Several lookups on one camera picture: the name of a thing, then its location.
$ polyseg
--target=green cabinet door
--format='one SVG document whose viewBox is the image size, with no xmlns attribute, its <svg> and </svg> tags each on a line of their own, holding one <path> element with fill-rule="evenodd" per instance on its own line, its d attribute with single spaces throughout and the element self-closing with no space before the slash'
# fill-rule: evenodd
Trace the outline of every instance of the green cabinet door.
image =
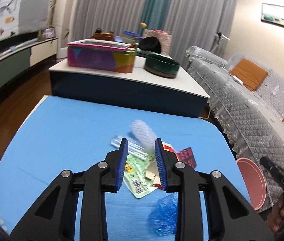
<svg viewBox="0 0 284 241">
<path fill-rule="evenodd" d="M 30 67 L 31 49 L 17 52 L 0 61 L 0 87 Z"/>
</svg>

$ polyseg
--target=curtain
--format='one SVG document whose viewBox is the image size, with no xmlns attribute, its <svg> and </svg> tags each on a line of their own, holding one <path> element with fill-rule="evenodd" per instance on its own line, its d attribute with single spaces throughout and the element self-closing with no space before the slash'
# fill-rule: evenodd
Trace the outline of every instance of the curtain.
<svg viewBox="0 0 284 241">
<path fill-rule="evenodd" d="M 90 38 L 97 28 L 104 32 L 137 32 L 146 0 L 79 0 L 72 40 Z"/>
<path fill-rule="evenodd" d="M 170 7 L 170 0 L 146 0 L 141 22 L 147 24 L 149 30 L 163 30 Z"/>
<path fill-rule="evenodd" d="M 170 56 L 186 67 L 186 49 L 210 51 L 217 31 L 230 35 L 237 0 L 171 0 L 164 30 L 172 35 Z M 215 54 L 222 56 L 226 42 Z"/>
</svg>

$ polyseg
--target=silver screw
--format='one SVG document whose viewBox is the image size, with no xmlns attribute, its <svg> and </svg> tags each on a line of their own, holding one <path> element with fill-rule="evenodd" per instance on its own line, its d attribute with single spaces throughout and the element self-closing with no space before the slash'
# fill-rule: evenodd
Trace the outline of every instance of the silver screw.
<svg viewBox="0 0 284 241">
<path fill-rule="evenodd" d="M 185 165 L 184 165 L 183 162 L 176 162 L 176 163 L 175 163 L 175 166 L 176 166 L 177 168 L 184 168 L 184 167 L 185 167 Z"/>
<path fill-rule="evenodd" d="M 212 172 L 212 176 L 215 177 L 215 178 L 220 178 L 222 176 L 221 172 L 220 171 L 213 171 Z"/>
<path fill-rule="evenodd" d="M 101 162 L 98 164 L 98 167 L 99 167 L 99 168 L 106 168 L 107 165 L 108 165 L 107 162 L 101 161 Z"/>
<path fill-rule="evenodd" d="M 63 178 L 67 178 L 71 175 L 71 172 L 69 170 L 64 170 L 61 175 Z"/>
</svg>

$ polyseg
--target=crumpled blue plastic bag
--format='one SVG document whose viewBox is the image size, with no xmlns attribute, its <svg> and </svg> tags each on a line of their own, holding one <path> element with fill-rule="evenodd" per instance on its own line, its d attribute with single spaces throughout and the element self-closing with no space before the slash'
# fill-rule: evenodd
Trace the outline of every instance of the crumpled blue plastic bag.
<svg viewBox="0 0 284 241">
<path fill-rule="evenodd" d="M 178 218 L 178 193 L 159 199 L 148 218 L 149 229 L 159 236 L 174 234 Z"/>
</svg>

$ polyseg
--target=barcode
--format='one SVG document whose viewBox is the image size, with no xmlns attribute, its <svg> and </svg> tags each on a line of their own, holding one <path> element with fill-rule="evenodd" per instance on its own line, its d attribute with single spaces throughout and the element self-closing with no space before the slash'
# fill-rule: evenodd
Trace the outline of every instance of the barcode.
<svg viewBox="0 0 284 241">
<path fill-rule="evenodd" d="M 133 183 L 136 193 L 141 194 L 143 192 L 143 189 L 141 188 L 140 183 L 137 180 L 132 181 L 132 183 Z"/>
</svg>

